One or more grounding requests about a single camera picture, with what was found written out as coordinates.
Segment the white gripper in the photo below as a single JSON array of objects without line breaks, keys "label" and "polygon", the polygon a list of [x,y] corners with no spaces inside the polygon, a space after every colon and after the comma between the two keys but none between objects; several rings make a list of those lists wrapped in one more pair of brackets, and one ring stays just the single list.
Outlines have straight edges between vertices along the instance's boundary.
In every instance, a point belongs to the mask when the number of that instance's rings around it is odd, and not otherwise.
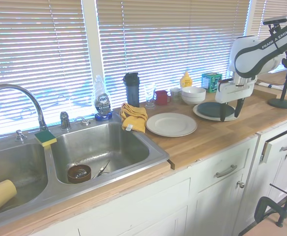
[{"label": "white gripper", "polygon": [[218,89],[215,95],[215,101],[220,103],[220,121],[224,122],[226,118],[227,103],[237,100],[234,116],[237,118],[241,112],[246,97],[252,95],[256,78],[246,79],[243,86],[237,86],[233,79],[222,80],[218,83]]}]

